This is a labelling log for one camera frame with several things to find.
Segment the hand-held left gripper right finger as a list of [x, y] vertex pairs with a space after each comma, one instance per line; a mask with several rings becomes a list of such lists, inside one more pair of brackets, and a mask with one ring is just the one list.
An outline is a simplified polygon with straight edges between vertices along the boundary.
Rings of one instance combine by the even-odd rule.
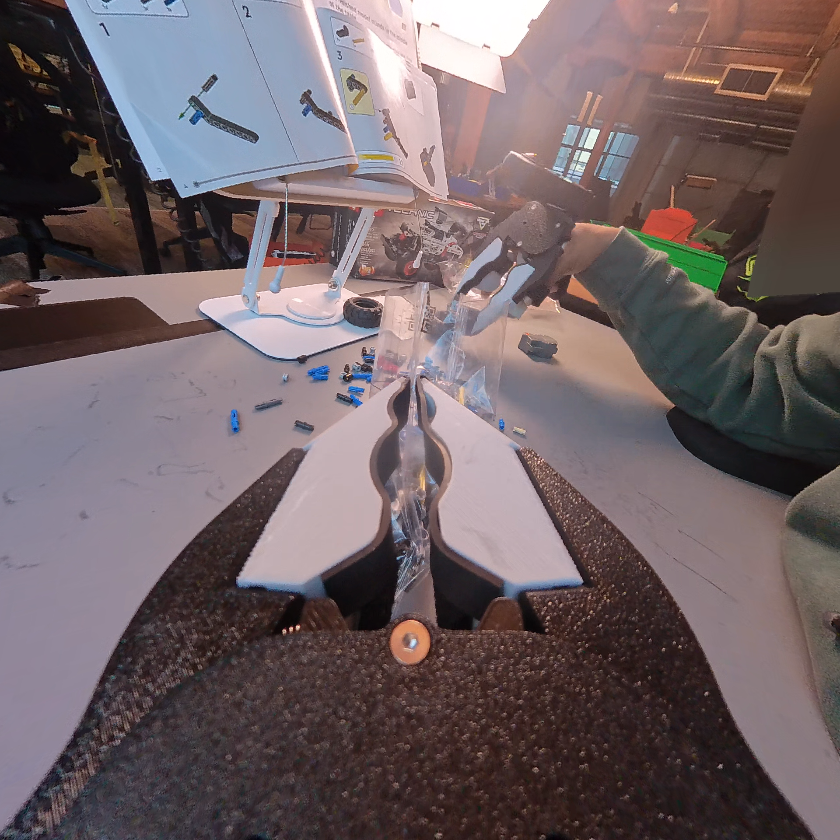
[[417, 384], [427, 466], [437, 482], [429, 532], [441, 592], [531, 592], [582, 585], [582, 572], [518, 444], [430, 381]]

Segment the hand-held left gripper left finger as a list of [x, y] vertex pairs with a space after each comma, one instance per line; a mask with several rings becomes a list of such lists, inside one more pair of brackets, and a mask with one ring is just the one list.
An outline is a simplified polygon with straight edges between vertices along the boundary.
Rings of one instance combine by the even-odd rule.
[[238, 574], [239, 587], [326, 594], [327, 573], [373, 543], [382, 494], [371, 473], [374, 446], [396, 428], [394, 381], [314, 438]]

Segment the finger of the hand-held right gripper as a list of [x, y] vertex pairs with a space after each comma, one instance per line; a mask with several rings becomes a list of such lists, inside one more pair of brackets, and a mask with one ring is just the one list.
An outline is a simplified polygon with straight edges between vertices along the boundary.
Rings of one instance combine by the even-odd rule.
[[505, 238], [494, 238], [467, 267], [454, 291], [454, 296], [473, 290], [490, 295], [502, 286], [510, 269], [510, 245]]
[[465, 277], [455, 289], [455, 296], [466, 294], [478, 287], [487, 278], [497, 277], [501, 284], [492, 291], [487, 300], [486, 306], [476, 316], [472, 323], [469, 335], [471, 337], [481, 334], [493, 323], [508, 315], [509, 308], [515, 302], [515, 297], [525, 293], [532, 283], [537, 279], [536, 266], [529, 263], [512, 265], [505, 276], [501, 274], [504, 265], [486, 263], [481, 266], [470, 265]]

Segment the clear plastic bag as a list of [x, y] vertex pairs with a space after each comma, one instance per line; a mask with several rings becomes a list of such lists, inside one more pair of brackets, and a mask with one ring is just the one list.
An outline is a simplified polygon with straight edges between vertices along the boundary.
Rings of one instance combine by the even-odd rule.
[[[374, 389], [383, 390], [400, 378], [415, 385], [423, 376], [480, 419], [494, 423], [506, 327], [496, 322], [488, 332], [472, 335], [486, 303], [477, 291], [453, 297], [427, 283], [387, 291]], [[397, 441], [397, 465], [385, 483], [397, 560], [392, 616], [421, 613], [441, 627], [472, 629], [472, 618], [434, 592], [429, 523], [442, 479], [433, 473], [432, 456], [425, 454], [414, 395]]]

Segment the person's right forearm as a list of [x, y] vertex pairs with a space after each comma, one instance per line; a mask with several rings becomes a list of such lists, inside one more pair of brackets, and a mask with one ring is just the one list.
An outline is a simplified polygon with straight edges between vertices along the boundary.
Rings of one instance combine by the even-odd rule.
[[770, 329], [623, 228], [574, 275], [679, 409], [752, 449], [838, 466], [838, 314]]

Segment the grey desk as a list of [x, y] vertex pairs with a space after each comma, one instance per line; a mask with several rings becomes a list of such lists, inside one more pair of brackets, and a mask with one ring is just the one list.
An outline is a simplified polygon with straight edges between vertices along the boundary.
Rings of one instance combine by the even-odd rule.
[[[528, 332], [556, 355], [521, 352]], [[2, 373], [2, 827], [175, 556], [307, 443], [296, 419], [320, 434], [345, 415], [342, 386], [305, 370], [215, 331]], [[654, 568], [755, 756], [814, 837], [838, 838], [838, 756], [781, 558], [788, 500], [688, 454], [616, 332], [551, 301], [508, 323], [497, 409]]]

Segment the person's right hand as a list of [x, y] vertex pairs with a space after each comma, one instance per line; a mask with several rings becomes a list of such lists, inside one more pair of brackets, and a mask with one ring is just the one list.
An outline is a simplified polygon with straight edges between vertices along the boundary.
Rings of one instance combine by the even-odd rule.
[[609, 247], [620, 233], [619, 227], [593, 223], [576, 224], [563, 253], [555, 266], [550, 288], [567, 284], [567, 278], [578, 277]]

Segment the black toy set box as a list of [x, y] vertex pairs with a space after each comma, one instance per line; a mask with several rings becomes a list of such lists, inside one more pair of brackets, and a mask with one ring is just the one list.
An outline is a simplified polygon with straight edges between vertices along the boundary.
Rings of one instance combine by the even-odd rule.
[[376, 210], [353, 277], [445, 286], [482, 250], [493, 219], [483, 207], [452, 200]]

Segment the red plastic bin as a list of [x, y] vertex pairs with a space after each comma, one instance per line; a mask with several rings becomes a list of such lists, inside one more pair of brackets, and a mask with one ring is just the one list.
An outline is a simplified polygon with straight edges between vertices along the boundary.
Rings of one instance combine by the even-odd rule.
[[697, 223], [698, 220], [691, 212], [676, 206], [667, 206], [650, 210], [641, 232], [684, 245], [694, 232]]

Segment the green plastic bin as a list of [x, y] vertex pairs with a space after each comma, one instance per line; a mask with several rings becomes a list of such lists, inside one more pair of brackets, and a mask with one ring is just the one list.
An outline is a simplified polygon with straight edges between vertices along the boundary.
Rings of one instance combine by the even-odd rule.
[[637, 230], [629, 229], [629, 232], [647, 247], [665, 253], [668, 263], [683, 270], [691, 282], [718, 292], [728, 267], [724, 257]]

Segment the orange crate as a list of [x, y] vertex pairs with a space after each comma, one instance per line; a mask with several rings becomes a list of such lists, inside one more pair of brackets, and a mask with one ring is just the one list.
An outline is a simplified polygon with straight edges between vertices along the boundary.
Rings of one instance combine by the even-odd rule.
[[266, 252], [266, 265], [279, 266], [284, 259], [290, 266], [329, 263], [330, 245], [314, 238], [290, 238], [286, 241], [278, 237], [270, 240]]

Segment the white booklet stand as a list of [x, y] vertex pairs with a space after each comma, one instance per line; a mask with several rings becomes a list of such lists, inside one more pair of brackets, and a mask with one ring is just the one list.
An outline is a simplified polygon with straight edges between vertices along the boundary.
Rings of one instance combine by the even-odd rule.
[[[337, 349], [367, 339], [378, 327], [362, 328], [343, 315], [352, 298], [345, 289], [355, 260], [379, 209], [414, 209], [425, 198], [444, 201], [430, 189], [396, 184], [366, 176], [342, 175], [337, 170], [270, 177], [221, 190], [229, 197], [259, 200], [255, 233], [249, 248], [244, 285], [237, 296], [216, 297], [199, 305], [202, 315], [245, 341], [258, 352], [279, 361]], [[284, 269], [278, 267], [268, 291], [259, 291], [270, 234], [279, 210], [289, 202], [331, 207], [358, 207], [353, 228], [337, 268], [324, 282], [283, 287]]]

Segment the building instruction booklet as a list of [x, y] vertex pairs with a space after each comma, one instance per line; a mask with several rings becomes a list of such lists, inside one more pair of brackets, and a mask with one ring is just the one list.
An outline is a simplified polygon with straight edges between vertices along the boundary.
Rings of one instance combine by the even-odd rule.
[[70, 1], [153, 181], [448, 198], [412, 2]]

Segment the black office chair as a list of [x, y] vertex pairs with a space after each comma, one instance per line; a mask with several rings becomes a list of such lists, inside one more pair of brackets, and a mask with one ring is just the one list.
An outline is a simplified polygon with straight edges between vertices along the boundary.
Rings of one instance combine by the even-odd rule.
[[28, 276], [40, 278], [45, 257], [67, 259], [116, 276], [127, 271], [101, 262], [93, 250], [55, 238], [47, 216], [81, 214], [102, 198], [95, 183], [75, 174], [77, 149], [66, 142], [53, 114], [2, 43], [1, 216], [16, 233], [2, 237], [1, 257], [26, 258]]

